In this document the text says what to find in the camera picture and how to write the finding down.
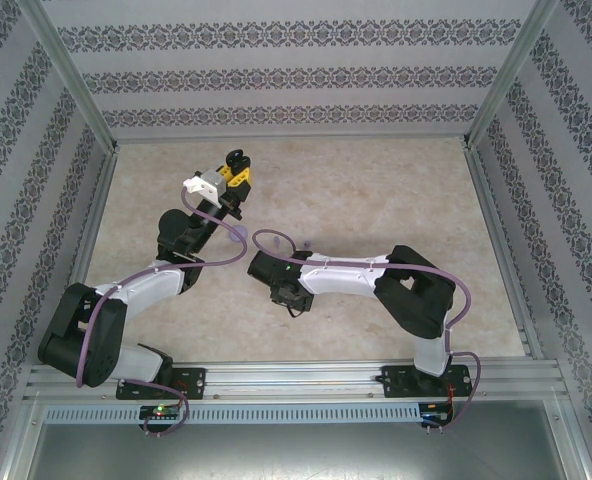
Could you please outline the aluminium mounting rail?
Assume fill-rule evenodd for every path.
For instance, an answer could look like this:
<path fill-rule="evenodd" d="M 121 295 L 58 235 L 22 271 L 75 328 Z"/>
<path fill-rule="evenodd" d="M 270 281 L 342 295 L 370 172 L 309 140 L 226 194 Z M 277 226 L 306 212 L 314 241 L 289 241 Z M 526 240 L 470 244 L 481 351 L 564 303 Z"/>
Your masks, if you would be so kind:
<path fill-rule="evenodd" d="M 205 370 L 198 382 L 205 402 L 323 402 L 380 400 L 384 387 L 375 380 L 385 361 L 339 362 L 225 362 L 189 363 Z M 492 400 L 550 400 L 567 398 L 569 389 L 554 360 L 507 357 L 485 358 L 478 371 L 472 360 L 463 365 L 480 380 L 475 398 Z M 70 377 L 48 366 L 35 366 L 22 393 L 25 402 L 92 404 L 115 399 L 118 382 L 99 387 L 75 386 Z"/>

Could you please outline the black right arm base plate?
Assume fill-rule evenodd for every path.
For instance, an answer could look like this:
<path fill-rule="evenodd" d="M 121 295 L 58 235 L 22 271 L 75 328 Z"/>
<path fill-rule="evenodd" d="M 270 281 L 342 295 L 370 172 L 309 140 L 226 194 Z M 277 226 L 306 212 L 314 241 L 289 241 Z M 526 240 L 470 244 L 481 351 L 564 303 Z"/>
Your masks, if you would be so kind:
<path fill-rule="evenodd" d="M 383 385 L 386 398 L 468 397 L 472 378 L 465 365 L 449 365 L 441 376 L 432 376 L 414 366 L 386 365 L 375 380 Z"/>

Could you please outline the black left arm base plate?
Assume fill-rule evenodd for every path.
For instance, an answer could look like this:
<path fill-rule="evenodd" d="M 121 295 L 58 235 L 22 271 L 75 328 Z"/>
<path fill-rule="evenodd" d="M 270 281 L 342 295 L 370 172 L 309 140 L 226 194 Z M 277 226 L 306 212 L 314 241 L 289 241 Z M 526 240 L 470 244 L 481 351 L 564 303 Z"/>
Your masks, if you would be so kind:
<path fill-rule="evenodd" d="M 188 400 L 201 400 L 206 383 L 204 368 L 171 367 L 166 373 L 158 374 L 152 383 L 156 387 L 137 385 L 122 380 L 116 388 L 118 400 L 176 400 L 182 393 Z"/>

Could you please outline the grey metal sheet panel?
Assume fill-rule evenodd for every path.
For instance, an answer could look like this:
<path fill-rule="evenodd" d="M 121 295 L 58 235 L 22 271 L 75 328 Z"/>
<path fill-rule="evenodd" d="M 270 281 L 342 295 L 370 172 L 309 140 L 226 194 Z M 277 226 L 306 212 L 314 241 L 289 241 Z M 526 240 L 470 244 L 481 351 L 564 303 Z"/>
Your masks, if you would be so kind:
<path fill-rule="evenodd" d="M 428 433 L 411 424 L 46 425 L 8 480 L 592 480 L 546 428 Z"/>

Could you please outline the aluminium frame post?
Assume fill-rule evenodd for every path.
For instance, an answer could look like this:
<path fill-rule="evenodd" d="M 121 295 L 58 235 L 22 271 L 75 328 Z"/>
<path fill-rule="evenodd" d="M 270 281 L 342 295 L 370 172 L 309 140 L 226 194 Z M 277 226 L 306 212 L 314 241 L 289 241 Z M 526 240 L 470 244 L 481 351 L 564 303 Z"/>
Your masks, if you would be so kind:
<path fill-rule="evenodd" d="M 41 0 L 16 0 L 43 49 L 48 54 L 65 87 L 69 90 L 86 123 L 103 151 L 114 152 L 117 141 L 97 106 L 86 82 Z"/>
<path fill-rule="evenodd" d="M 463 146 L 471 150 L 480 141 L 488 125 L 500 108 L 506 93 L 519 74 L 530 50 L 547 25 L 559 0 L 535 0 L 535 3 L 525 19 L 515 42 L 498 71 L 490 90 L 485 96 L 470 129 L 463 136 Z"/>

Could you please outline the aluminium table side rail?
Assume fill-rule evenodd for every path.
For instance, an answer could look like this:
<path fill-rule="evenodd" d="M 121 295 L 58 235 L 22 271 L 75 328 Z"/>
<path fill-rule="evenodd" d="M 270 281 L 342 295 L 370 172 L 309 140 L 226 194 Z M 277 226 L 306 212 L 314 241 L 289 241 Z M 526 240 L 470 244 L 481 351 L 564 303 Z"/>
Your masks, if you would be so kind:
<path fill-rule="evenodd" d="M 509 305 L 521 338 L 525 354 L 535 360 L 543 360 L 543 353 L 538 334 L 534 328 L 528 301 L 522 290 L 516 273 L 509 244 L 505 238 L 501 218 L 487 183 L 480 158 L 476 151 L 463 143 L 463 153 L 472 179 L 474 190 L 480 204 L 484 222 L 492 244 L 501 279 L 505 287 Z"/>
<path fill-rule="evenodd" d="M 94 296 L 93 289 L 85 287 L 80 280 L 86 279 L 115 162 L 116 155 L 109 153 L 98 172 L 74 255 L 70 274 L 70 280 L 74 280 L 74 283 L 70 283 L 60 295 L 37 352 L 40 362 L 73 377 L 76 376 L 84 337 L 84 333 L 80 333 L 75 326 L 76 311 L 86 295 Z"/>

